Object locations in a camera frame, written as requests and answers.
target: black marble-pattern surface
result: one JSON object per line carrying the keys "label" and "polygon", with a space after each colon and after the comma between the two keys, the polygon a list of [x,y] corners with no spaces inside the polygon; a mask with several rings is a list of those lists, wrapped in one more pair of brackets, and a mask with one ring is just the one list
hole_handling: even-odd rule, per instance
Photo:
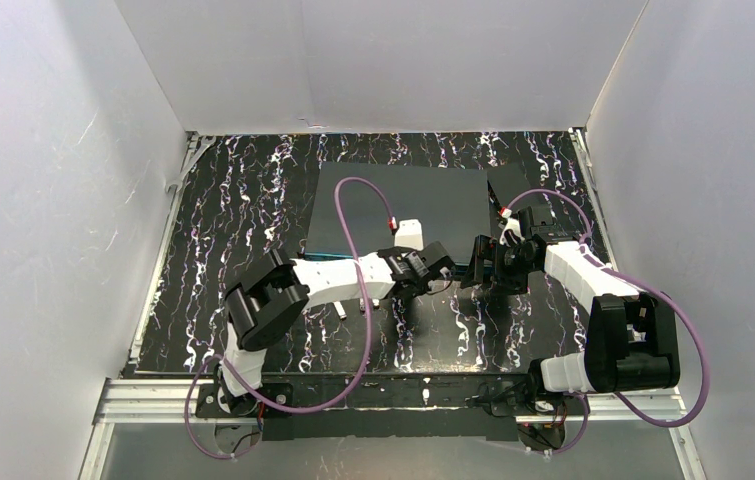
{"label": "black marble-pattern surface", "polygon": [[[571,196],[594,222],[567,132],[219,137],[188,177],[136,373],[189,373],[205,356],[223,351],[224,292],[269,249],[292,255],[303,249],[323,162],[434,168],[519,163],[531,187]],[[544,200],[560,221],[580,228],[576,212],[555,198]],[[597,230],[590,245],[606,261]],[[462,291],[457,283],[409,305],[383,302],[374,315],[368,371],[524,372],[533,358],[582,348],[587,313],[547,276],[532,274],[530,293],[515,297]],[[332,305],[306,312],[285,341],[269,349],[264,370],[355,371],[365,323],[357,302],[344,305],[344,322]]]}

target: white wall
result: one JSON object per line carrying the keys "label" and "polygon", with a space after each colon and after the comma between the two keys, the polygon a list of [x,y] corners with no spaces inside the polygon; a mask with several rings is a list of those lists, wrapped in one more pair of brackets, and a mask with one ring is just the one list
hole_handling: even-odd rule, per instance
{"label": "white wall", "polygon": [[582,126],[644,4],[118,0],[202,133]]}
{"label": "white wall", "polygon": [[0,478],[75,478],[183,129],[111,0],[0,2]]}
{"label": "white wall", "polygon": [[620,268],[677,299],[709,348],[692,424],[707,474],[755,478],[755,3],[650,2],[588,141]]}

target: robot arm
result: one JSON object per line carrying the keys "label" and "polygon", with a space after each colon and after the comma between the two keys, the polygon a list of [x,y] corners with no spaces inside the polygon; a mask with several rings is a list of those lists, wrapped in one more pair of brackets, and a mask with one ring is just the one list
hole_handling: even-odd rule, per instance
{"label": "robot arm", "polygon": [[[421,248],[422,244],[420,224],[405,221],[395,232],[395,247],[360,257],[368,296],[414,297],[427,293],[431,281],[448,275],[454,263],[442,244]],[[258,388],[266,349],[283,339],[303,310],[361,297],[354,260],[311,262],[271,250],[252,262],[227,291],[224,357]],[[228,369],[222,371],[227,401],[232,403],[246,390]]]}
{"label": "robot arm", "polygon": [[[557,225],[547,206],[515,215],[503,209],[504,232],[495,242],[478,237],[475,254],[492,262],[483,281],[527,291],[527,275],[544,271],[558,280],[589,312],[586,348],[564,357],[537,359],[529,367],[531,396],[558,392],[620,392],[677,385],[680,365],[674,312],[663,302],[616,278],[575,232]],[[480,281],[478,260],[462,286]]]}

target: wire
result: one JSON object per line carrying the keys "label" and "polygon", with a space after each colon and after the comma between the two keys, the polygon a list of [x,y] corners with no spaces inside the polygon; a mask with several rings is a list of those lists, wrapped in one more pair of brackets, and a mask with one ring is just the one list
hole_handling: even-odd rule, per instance
{"label": "wire", "polygon": [[[586,242],[586,239],[589,237],[589,235],[591,235],[591,232],[592,232],[592,223],[589,221],[589,217],[586,216],[586,213],[580,208],[580,206],[578,206],[574,202],[574,200],[572,200],[571,198],[569,198],[568,196],[560,192],[557,192],[555,190],[548,190],[547,188],[535,188],[535,189],[527,190],[526,192],[515,197],[509,203],[507,208],[512,209],[512,206],[518,203],[519,200],[534,193],[554,195],[556,197],[559,197],[560,199],[562,199],[564,202],[568,203],[572,207],[576,208],[577,213],[580,214],[580,218],[583,220],[583,223],[586,227],[586,233],[580,236],[579,242],[580,243]],[[692,410],[690,410],[686,415],[684,415],[683,417],[677,420],[663,421],[663,420],[657,420],[655,418],[651,418],[645,413],[643,413],[641,410],[636,408],[636,405],[634,405],[630,400],[628,400],[627,397],[625,397],[622,393],[616,392],[615,393],[616,397],[618,397],[622,402],[624,402],[624,404],[627,405],[627,408],[629,408],[630,411],[636,414],[637,417],[641,418],[642,420],[645,420],[651,425],[664,427],[664,428],[675,428],[675,427],[686,425],[687,423],[694,420],[695,417],[697,417],[698,414],[701,413],[701,410],[703,410],[704,404],[707,403],[707,395],[710,392],[710,361],[709,361],[709,358],[707,358],[707,351],[706,351],[707,349],[704,346],[704,342],[701,339],[701,336],[698,335],[698,331],[695,329],[695,325],[693,325],[692,321],[689,320],[689,316],[687,316],[686,313],[683,311],[683,309],[680,308],[680,306],[677,305],[677,303],[675,303],[665,293],[651,287],[650,285],[643,283],[642,281],[636,278],[631,277],[630,275],[617,272],[613,270],[612,268],[601,264],[587,251],[583,251],[583,258],[585,258],[589,263],[595,265],[596,267],[600,267],[601,270],[612,275],[613,277],[616,277],[619,280],[623,280],[645,292],[648,292],[654,297],[665,302],[672,310],[674,310],[674,313],[676,313],[677,316],[680,318],[680,321],[681,323],[683,323],[683,326],[686,327],[686,330],[689,332],[689,335],[692,337],[692,341],[695,342],[695,349],[698,351],[698,358],[700,359],[700,362],[701,362],[701,389],[698,392],[698,399],[695,400],[695,406],[692,407]]]}
{"label": "wire", "polygon": [[383,192],[380,191],[379,188],[377,188],[376,185],[369,182],[368,180],[360,177],[347,177],[339,180],[339,183],[336,184],[336,190],[333,194],[335,202],[336,202],[336,213],[339,216],[339,223],[342,225],[342,232],[345,234],[345,239],[347,239],[348,247],[350,247],[351,250],[351,256],[353,257],[354,265],[356,266],[356,279],[357,283],[359,283],[360,291],[362,292],[362,299],[365,304],[365,348],[363,349],[362,353],[362,361],[359,363],[359,368],[356,371],[356,374],[351,379],[350,383],[348,383],[348,386],[345,387],[344,390],[342,390],[341,393],[333,397],[332,399],[319,404],[314,405],[312,407],[287,407],[285,405],[280,405],[279,403],[265,397],[256,389],[251,387],[245,380],[242,378],[241,375],[239,375],[239,372],[236,371],[236,368],[233,366],[232,363],[230,363],[229,360],[224,358],[220,354],[213,354],[206,358],[206,360],[203,361],[203,364],[201,364],[200,368],[198,369],[197,373],[195,373],[194,378],[192,379],[192,383],[189,386],[189,393],[186,395],[186,402],[185,402],[185,408],[183,410],[183,419],[186,424],[186,430],[188,431],[189,438],[191,439],[192,443],[194,443],[195,447],[198,448],[201,452],[203,452],[205,455],[217,458],[221,460],[227,460],[230,458],[236,458],[241,455],[244,455],[245,453],[249,452],[253,445],[251,445],[250,448],[247,450],[240,452],[240,453],[231,453],[229,455],[222,455],[217,454],[214,452],[211,452],[204,448],[200,442],[197,440],[197,437],[195,436],[194,432],[191,429],[191,424],[189,422],[189,404],[191,403],[191,396],[192,392],[194,391],[194,388],[197,386],[198,380],[200,380],[200,375],[206,371],[206,368],[209,366],[209,364],[213,360],[220,360],[221,363],[224,364],[224,366],[230,371],[230,373],[233,374],[233,377],[235,377],[236,381],[239,382],[239,384],[248,391],[251,395],[254,396],[258,401],[262,402],[263,405],[260,408],[265,408],[266,406],[271,407],[275,410],[279,410],[281,412],[285,413],[293,413],[293,414],[305,414],[305,413],[315,413],[320,412],[321,410],[324,410],[327,407],[331,407],[340,401],[344,399],[351,391],[353,391],[354,388],[356,388],[359,385],[359,381],[362,379],[362,375],[365,373],[365,368],[368,365],[368,353],[369,353],[369,346],[371,345],[371,316],[372,316],[372,306],[371,306],[371,298],[368,296],[368,288],[365,286],[365,279],[362,276],[362,270],[359,266],[359,254],[356,252],[356,246],[353,243],[353,238],[351,237],[350,228],[348,228],[348,223],[345,220],[345,214],[342,210],[342,204],[340,200],[340,192],[342,186],[344,186],[348,182],[356,182],[356,183],[362,183],[368,187],[370,187],[374,193],[377,194],[377,196],[380,197],[380,200],[383,201],[383,206],[386,207],[386,214],[389,216],[389,219],[391,220],[394,218],[394,215],[392,213],[392,207],[389,205],[389,201],[386,199],[386,196],[383,194]]}
{"label": "wire", "polygon": [[449,281],[448,281],[448,284],[447,284],[447,285],[445,285],[445,288],[443,288],[443,289],[441,289],[441,290],[435,290],[435,291],[432,291],[432,292],[427,292],[427,295],[436,295],[436,294],[442,293],[442,292],[444,292],[445,290],[447,290],[447,289],[451,288],[451,285],[453,285],[453,284],[454,284],[454,281],[453,281],[453,280],[449,280]]}
{"label": "wire", "polygon": [[262,431],[262,414],[263,413],[265,413],[265,404],[260,403],[259,413],[256,414],[256,428],[258,428],[260,432]]}
{"label": "wire", "polygon": [[580,215],[581,220],[583,220],[583,226],[586,227],[586,232],[580,236],[580,239],[578,242],[580,243],[586,243],[586,239],[589,238],[590,235],[592,235],[592,222],[589,221],[589,217],[586,216],[586,213],[583,212],[583,209],[580,208],[580,205],[576,204],[574,200],[569,198],[567,195],[562,194],[556,190],[548,190],[547,188],[533,188],[530,190],[527,190],[526,192],[520,194],[519,196],[512,199],[512,201],[507,205],[507,208],[512,210],[512,206],[519,202],[522,198],[532,195],[534,193],[542,193],[545,195],[553,195],[555,197],[559,197],[562,201],[565,203],[571,205],[575,210],[577,210],[577,213]]}
{"label": "wire", "polygon": [[571,450],[575,445],[577,445],[577,442],[580,441],[581,438],[583,438],[583,434],[586,433],[586,426],[589,425],[589,405],[586,403],[586,396],[585,395],[567,395],[568,397],[574,397],[578,400],[580,400],[580,404],[583,405],[583,423],[580,424],[580,430],[577,431],[577,435],[574,436],[574,438],[571,439],[570,442],[563,445],[562,447],[556,449],[556,450],[549,450],[552,455],[559,455],[561,453],[565,453],[569,450]]}
{"label": "wire", "polygon": [[259,432],[250,432],[248,434],[243,435],[242,438],[240,438],[239,441],[236,442],[236,446],[233,447],[233,452],[232,453],[236,453],[236,450],[239,449],[239,445],[242,444],[242,442],[244,441],[245,438],[253,437],[254,435],[261,435],[261,434],[262,434],[262,431],[260,430]]}
{"label": "wire", "polygon": [[203,453],[207,457],[211,457],[217,460],[229,460],[231,458],[241,457],[247,452],[253,450],[254,445],[251,445],[250,448],[247,448],[246,450],[240,453],[215,453],[213,451],[207,450],[206,447],[200,444],[200,441],[197,439],[197,436],[194,434],[194,431],[191,428],[191,422],[189,422],[189,405],[191,404],[191,401],[192,401],[192,393],[194,393],[194,388],[197,386],[198,380],[200,380],[200,375],[206,371],[206,368],[209,366],[210,363],[212,363],[212,360],[214,360],[216,356],[220,357],[220,355],[211,355],[207,357],[206,360],[204,360],[203,363],[200,365],[200,368],[197,370],[197,373],[194,374],[192,383],[189,385],[189,393],[186,395],[185,405],[183,406],[183,421],[186,424],[186,431],[189,434],[189,439],[192,441],[194,446],[197,447],[198,450],[200,450],[201,453]]}
{"label": "wire", "polygon": [[613,277],[618,278],[619,280],[625,281],[641,290],[644,290],[654,297],[662,300],[665,302],[672,310],[674,310],[674,313],[677,314],[677,316],[680,318],[680,322],[683,323],[683,326],[686,327],[686,330],[689,332],[689,335],[692,336],[692,341],[695,342],[695,349],[698,351],[698,358],[701,361],[701,390],[698,392],[698,399],[695,400],[695,406],[692,407],[692,410],[690,410],[686,415],[680,417],[677,420],[657,420],[655,418],[651,418],[645,413],[643,413],[641,410],[636,408],[636,405],[634,405],[630,400],[627,399],[623,394],[620,392],[616,392],[616,397],[619,398],[622,402],[624,402],[625,405],[627,405],[627,408],[630,409],[633,413],[636,414],[637,417],[641,418],[642,420],[645,420],[646,422],[650,423],[651,425],[656,425],[658,427],[665,427],[665,428],[675,428],[680,427],[683,425],[686,425],[687,423],[691,422],[695,419],[695,417],[698,416],[699,413],[701,413],[701,410],[704,409],[704,404],[707,403],[707,395],[710,393],[710,360],[707,358],[707,349],[704,346],[704,341],[701,339],[701,336],[698,335],[698,331],[695,330],[695,325],[692,324],[692,321],[689,319],[689,316],[686,315],[686,312],[683,311],[680,306],[674,302],[671,298],[669,298],[668,295],[665,293],[651,287],[650,285],[645,284],[644,282],[637,280],[636,278],[631,277],[630,275],[626,275],[624,273],[617,272],[613,270],[612,268],[607,267],[606,265],[603,265],[599,263],[595,257],[588,254],[587,252],[583,252],[583,258],[585,258],[589,263],[592,265],[595,265],[596,267],[601,267],[601,270],[612,275]]}
{"label": "wire", "polygon": [[376,185],[369,182],[368,180],[360,177],[346,177],[341,180],[339,180],[339,183],[336,184],[336,190],[333,192],[333,197],[336,202],[336,214],[339,216],[339,223],[342,225],[342,232],[345,234],[345,239],[348,242],[348,247],[350,247],[351,250],[351,257],[353,257],[354,265],[356,266],[356,279],[359,283],[359,289],[362,292],[362,300],[365,304],[365,348],[362,352],[362,361],[359,363],[359,368],[356,371],[356,374],[351,379],[350,383],[348,383],[348,386],[345,387],[344,390],[342,390],[341,393],[336,395],[335,397],[331,398],[330,400],[327,400],[326,402],[314,405],[311,407],[287,407],[285,405],[280,405],[279,403],[265,397],[258,391],[256,391],[255,388],[251,387],[245,380],[242,378],[241,375],[239,375],[239,372],[236,371],[236,368],[233,366],[232,363],[230,363],[229,360],[222,357],[221,355],[213,355],[213,357],[217,357],[221,360],[221,362],[224,364],[225,367],[230,371],[230,373],[233,374],[233,377],[235,377],[236,381],[239,382],[239,384],[248,391],[251,395],[256,397],[257,400],[265,403],[268,407],[273,408],[274,410],[279,410],[284,413],[293,413],[293,414],[304,414],[304,413],[316,413],[320,412],[321,410],[324,410],[325,408],[332,407],[333,405],[339,403],[344,399],[351,391],[353,391],[354,388],[359,385],[359,381],[362,379],[362,375],[365,373],[365,367],[368,365],[368,353],[369,353],[369,345],[371,345],[371,336],[372,336],[372,326],[371,326],[371,317],[372,317],[372,306],[371,306],[371,298],[368,296],[368,288],[365,286],[365,279],[362,276],[362,270],[359,266],[359,254],[356,252],[356,245],[353,243],[353,238],[351,237],[350,228],[348,228],[348,222],[345,220],[345,213],[342,210],[342,203],[340,200],[340,192],[342,189],[342,186],[344,186],[348,182],[356,182],[356,183],[362,183],[363,185],[366,185],[370,187],[374,193],[376,193],[380,200],[383,201],[383,206],[386,207],[386,214],[389,216],[389,219],[394,218],[394,215],[392,213],[392,208],[389,205],[389,201],[386,199],[386,196],[383,194],[383,192],[380,191],[379,188],[377,188]]}
{"label": "wire", "polygon": [[561,427],[561,426],[565,425],[565,419],[566,419],[567,417],[568,417],[568,405],[567,405],[567,404],[565,404],[565,403],[563,403],[563,418],[562,418],[562,420],[560,420],[560,422],[559,422],[558,424],[556,424],[555,426],[557,426],[557,427]]}

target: floor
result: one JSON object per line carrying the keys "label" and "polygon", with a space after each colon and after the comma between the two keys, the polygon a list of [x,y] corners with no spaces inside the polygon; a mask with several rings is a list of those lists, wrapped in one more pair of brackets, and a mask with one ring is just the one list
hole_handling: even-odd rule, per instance
{"label": "floor", "polygon": [[[302,251],[323,162],[474,169],[517,163],[531,187],[571,196],[595,220],[567,132],[218,137],[188,176],[136,374],[185,375],[223,350],[223,293],[270,248]],[[550,203],[560,221],[579,226],[577,212]],[[590,245],[606,261],[597,228]],[[364,326],[358,308],[347,307],[343,323],[332,307],[306,312],[286,341],[269,349],[264,370],[355,370]],[[388,302],[375,315],[369,372],[524,372],[533,358],[578,351],[586,319],[575,298],[543,274],[531,275],[523,296],[490,298],[484,289],[454,286],[410,305]]]}
{"label": "floor", "polygon": [[[229,451],[241,432],[195,425],[200,441]],[[237,463],[204,457],[182,425],[115,428],[103,478],[684,479],[668,431],[644,422],[593,422],[573,450],[549,462],[516,442],[483,438],[312,438],[260,442]]]}

